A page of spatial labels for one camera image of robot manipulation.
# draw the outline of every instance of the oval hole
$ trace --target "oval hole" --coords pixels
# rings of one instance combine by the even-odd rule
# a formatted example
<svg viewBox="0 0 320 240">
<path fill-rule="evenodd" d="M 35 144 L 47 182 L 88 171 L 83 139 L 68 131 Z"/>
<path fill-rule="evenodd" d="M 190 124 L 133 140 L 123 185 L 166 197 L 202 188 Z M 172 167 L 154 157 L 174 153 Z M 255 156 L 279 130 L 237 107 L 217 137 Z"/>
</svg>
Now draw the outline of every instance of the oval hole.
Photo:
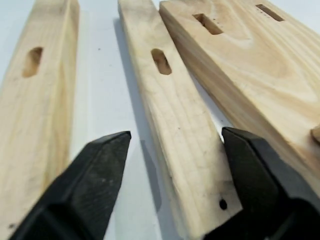
<svg viewBox="0 0 320 240">
<path fill-rule="evenodd" d="M 224 199 L 221 199 L 219 201 L 219 206 L 222 210 L 227 210 L 227 208 L 228 208 L 228 204 L 227 204 L 226 200 L 224 200 Z"/>
<path fill-rule="evenodd" d="M 22 72 L 22 76 L 24 78 L 30 78 L 37 74 L 42 52 L 42 47 L 35 47 L 27 53 L 24 63 L 24 69 Z"/>
<path fill-rule="evenodd" d="M 153 49 L 151 55 L 159 73 L 163 75 L 170 75 L 172 73 L 171 67 L 163 51 L 160 49 Z"/>
</svg>

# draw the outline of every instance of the white surface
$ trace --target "white surface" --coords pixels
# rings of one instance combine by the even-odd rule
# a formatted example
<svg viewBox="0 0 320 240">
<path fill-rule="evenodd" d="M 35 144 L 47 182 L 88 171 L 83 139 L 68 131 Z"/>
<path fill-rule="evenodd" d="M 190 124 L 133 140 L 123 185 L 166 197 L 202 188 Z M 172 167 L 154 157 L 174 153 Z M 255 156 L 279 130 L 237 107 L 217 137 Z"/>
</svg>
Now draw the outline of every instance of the white surface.
<svg viewBox="0 0 320 240">
<path fill-rule="evenodd" d="M 156 6 L 159 0 L 153 0 Z M 0 2 L 0 79 L 3 79 L 33 0 Z M 272 0 L 320 33 L 318 0 Z M 117 0 L 79 0 L 77 87 L 70 156 L 86 142 L 130 130 L 122 187 L 106 240 L 178 240 L 158 169 L 154 144 L 138 93 Z M 228 125 L 196 83 L 218 129 Z"/>
</svg>

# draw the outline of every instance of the light wood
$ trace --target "light wood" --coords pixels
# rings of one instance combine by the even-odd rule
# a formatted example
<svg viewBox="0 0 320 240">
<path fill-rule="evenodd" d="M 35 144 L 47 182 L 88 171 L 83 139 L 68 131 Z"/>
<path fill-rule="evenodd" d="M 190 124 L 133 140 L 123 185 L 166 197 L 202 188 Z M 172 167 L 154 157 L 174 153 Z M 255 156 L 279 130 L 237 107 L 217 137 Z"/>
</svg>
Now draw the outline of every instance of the light wood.
<svg viewBox="0 0 320 240">
<path fill-rule="evenodd" d="M 178 233 L 200 239 L 241 209 L 223 144 L 151 0 L 119 12 Z"/>
<path fill-rule="evenodd" d="M 265 0 L 163 1 L 160 14 L 231 123 L 266 138 L 320 196 L 319 36 Z"/>
<path fill-rule="evenodd" d="M 0 90 L 0 239 L 68 165 L 79 5 L 37 0 Z"/>
</svg>

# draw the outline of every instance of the black clamp jaw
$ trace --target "black clamp jaw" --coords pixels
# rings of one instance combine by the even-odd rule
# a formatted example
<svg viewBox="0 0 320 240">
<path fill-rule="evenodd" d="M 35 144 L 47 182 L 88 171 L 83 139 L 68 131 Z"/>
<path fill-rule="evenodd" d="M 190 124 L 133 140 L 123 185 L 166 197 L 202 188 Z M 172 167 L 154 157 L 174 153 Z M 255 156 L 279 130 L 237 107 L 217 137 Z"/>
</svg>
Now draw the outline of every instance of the black clamp jaw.
<svg viewBox="0 0 320 240">
<path fill-rule="evenodd" d="M 243 210 L 206 240 L 318 239 L 320 199 L 268 142 L 224 127 L 224 148 Z"/>
<path fill-rule="evenodd" d="M 88 143 L 10 240 L 102 240 L 120 190 L 130 132 Z"/>
</svg>

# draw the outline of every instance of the small drilled hole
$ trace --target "small drilled hole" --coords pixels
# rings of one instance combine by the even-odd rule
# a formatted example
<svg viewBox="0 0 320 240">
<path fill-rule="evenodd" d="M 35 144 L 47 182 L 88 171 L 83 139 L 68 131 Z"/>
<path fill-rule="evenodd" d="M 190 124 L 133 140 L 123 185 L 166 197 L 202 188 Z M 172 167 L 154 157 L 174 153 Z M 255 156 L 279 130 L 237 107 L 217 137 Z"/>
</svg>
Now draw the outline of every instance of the small drilled hole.
<svg viewBox="0 0 320 240">
<path fill-rule="evenodd" d="M 171 67 L 163 51 L 160 49 L 153 49 L 151 55 L 159 73 L 163 75 L 170 75 L 172 73 Z"/>
<path fill-rule="evenodd" d="M 223 31 L 203 13 L 195 14 L 193 15 L 193 17 L 197 19 L 199 23 L 201 23 L 202 26 L 204 26 L 212 35 L 218 35 L 223 33 Z"/>
<path fill-rule="evenodd" d="M 221 199 L 219 201 L 219 206 L 222 210 L 227 210 L 227 208 L 228 208 L 228 204 L 227 204 L 226 200 L 224 200 L 224 199 Z"/>
<path fill-rule="evenodd" d="M 22 76 L 24 78 L 30 78 L 37 74 L 42 52 L 42 47 L 35 47 L 28 52 L 25 58 L 24 69 L 22 72 Z"/>
<path fill-rule="evenodd" d="M 284 19 L 282 17 L 280 17 L 278 14 L 276 14 L 274 11 L 272 11 L 270 8 L 266 7 L 263 4 L 258 4 L 255 5 L 258 9 L 261 9 L 262 11 L 264 11 L 266 14 L 268 14 L 270 17 L 272 17 L 274 20 L 278 21 L 278 22 L 282 22 L 284 21 Z"/>
<path fill-rule="evenodd" d="M 14 229 L 16 227 L 16 225 L 14 224 L 14 223 L 11 223 L 10 225 L 9 225 L 9 229 Z"/>
</svg>

